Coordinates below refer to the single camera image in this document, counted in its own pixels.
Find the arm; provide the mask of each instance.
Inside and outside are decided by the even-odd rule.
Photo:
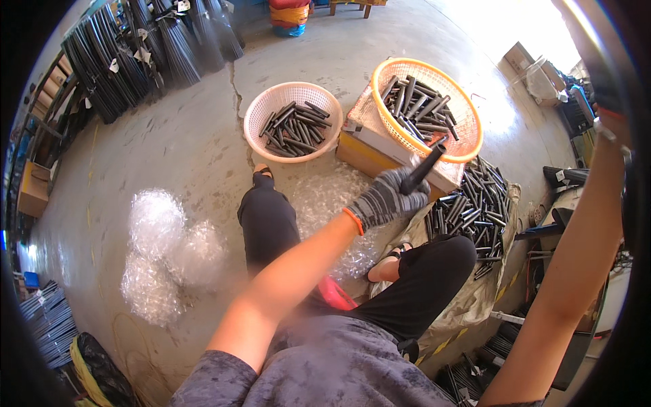
[[[378,175],[345,213],[266,266],[233,300],[208,350],[236,356],[260,374],[280,321],[310,293],[355,236],[425,206],[430,193],[426,182],[409,196],[398,192],[409,172],[403,167]]]
[[[622,238],[624,162],[618,146],[598,140],[576,211],[504,366],[479,406],[545,397],[583,313],[613,265]]]
[[[208,349],[245,361],[260,374],[278,323],[301,302],[359,234],[341,213],[265,267],[229,306]]]

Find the white plastic basket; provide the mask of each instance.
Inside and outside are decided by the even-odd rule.
[[[259,137],[258,134],[272,111],[278,112],[293,101],[301,106],[305,106],[305,101],[308,101],[327,111],[330,113],[330,117],[326,120],[332,123],[332,127],[319,129],[324,141],[318,145],[317,151],[302,157],[280,157],[265,148],[268,137],[266,135]],[[244,115],[244,136],[251,148],[267,160],[280,163],[300,163],[330,151],[337,143],[343,122],[344,115],[341,106],[330,92],[312,83],[287,82],[270,87],[251,102]]]

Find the hand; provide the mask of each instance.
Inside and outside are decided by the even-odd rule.
[[[358,221],[360,234],[370,227],[384,225],[407,212],[418,210],[430,200],[430,185],[423,180],[409,195],[400,193],[400,183],[411,173],[409,167],[384,171],[344,212]]]

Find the forearm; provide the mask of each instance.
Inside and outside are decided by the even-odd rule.
[[[206,349],[237,356],[260,373],[278,323],[318,284],[358,232],[355,221],[340,214],[275,259],[233,300]]]
[[[282,320],[331,269],[358,230],[349,215],[339,214],[265,267],[242,296],[257,303],[269,318]]]
[[[514,347],[480,405],[545,397],[581,317],[594,301],[622,236],[624,164],[598,141],[594,165]]]

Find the red plastic stool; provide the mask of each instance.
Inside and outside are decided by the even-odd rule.
[[[325,302],[332,308],[350,311],[357,307],[357,303],[329,275],[323,277],[319,282],[319,291]]]

